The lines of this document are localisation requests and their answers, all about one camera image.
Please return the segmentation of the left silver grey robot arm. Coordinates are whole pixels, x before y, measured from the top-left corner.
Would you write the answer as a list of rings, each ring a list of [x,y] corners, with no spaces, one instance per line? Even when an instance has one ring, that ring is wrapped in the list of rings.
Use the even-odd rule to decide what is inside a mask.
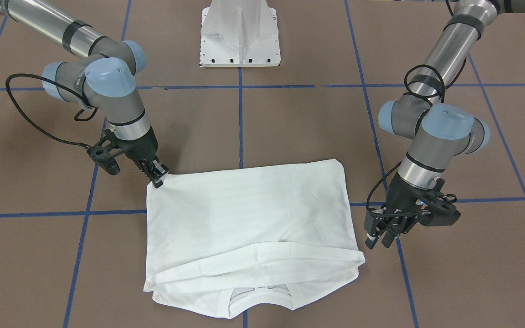
[[[381,208],[366,204],[365,245],[390,247],[416,225],[452,226],[461,214],[458,198],[442,192],[452,159],[483,149],[490,139],[486,122],[446,103],[471,48],[504,13],[525,13],[525,0],[458,0],[439,40],[423,64],[404,76],[405,92],[378,114],[384,131],[411,140],[406,155],[386,176],[392,180]]]

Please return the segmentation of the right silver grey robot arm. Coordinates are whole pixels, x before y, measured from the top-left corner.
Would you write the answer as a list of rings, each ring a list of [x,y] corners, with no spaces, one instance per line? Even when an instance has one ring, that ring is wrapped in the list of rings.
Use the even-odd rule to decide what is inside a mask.
[[[108,128],[98,143],[56,141],[85,149],[112,176],[119,174],[115,158],[125,155],[159,188],[169,169],[156,155],[158,141],[137,89],[135,75],[146,66],[139,44],[110,39],[46,0],[0,0],[0,15],[31,27],[79,58],[50,63],[40,76],[26,77],[40,80],[48,95],[77,104],[75,121],[83,121],[86,111],[104,111]]]

